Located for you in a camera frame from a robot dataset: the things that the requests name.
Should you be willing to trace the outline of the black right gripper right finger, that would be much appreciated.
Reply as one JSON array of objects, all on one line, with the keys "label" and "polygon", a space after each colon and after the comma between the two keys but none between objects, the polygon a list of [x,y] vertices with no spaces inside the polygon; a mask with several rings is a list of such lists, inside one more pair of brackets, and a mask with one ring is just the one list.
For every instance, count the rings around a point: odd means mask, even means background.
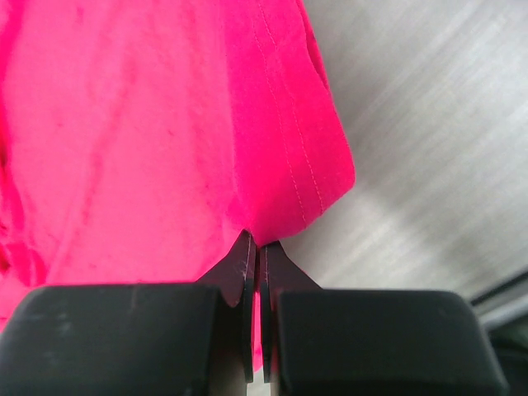
[{"label": "black right gripper right finger", "polygon": [[458,294],[324,289],[279,243],[262,248],[259,265],[272,394],[507,394],[490,341]]}]

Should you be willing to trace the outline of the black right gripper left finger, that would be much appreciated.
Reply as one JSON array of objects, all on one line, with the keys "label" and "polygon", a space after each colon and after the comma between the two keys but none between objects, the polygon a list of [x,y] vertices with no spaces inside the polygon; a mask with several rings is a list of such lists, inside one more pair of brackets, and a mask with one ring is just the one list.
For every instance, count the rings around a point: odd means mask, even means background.
[{"label": "black right gripper left finger", "polygon": [[4,395],[244,395],[257,246],[191,283],[41,287],[1,336]]}]

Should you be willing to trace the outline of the pink t shirt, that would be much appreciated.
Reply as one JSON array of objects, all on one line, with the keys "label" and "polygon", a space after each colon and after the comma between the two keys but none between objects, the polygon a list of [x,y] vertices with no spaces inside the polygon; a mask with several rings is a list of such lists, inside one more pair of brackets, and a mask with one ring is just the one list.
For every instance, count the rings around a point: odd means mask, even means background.
[{"label": "pink t shirt", "polygon": [[302,2],[2,2],[3,323],[42,285],[193,281],[354,181]]}]

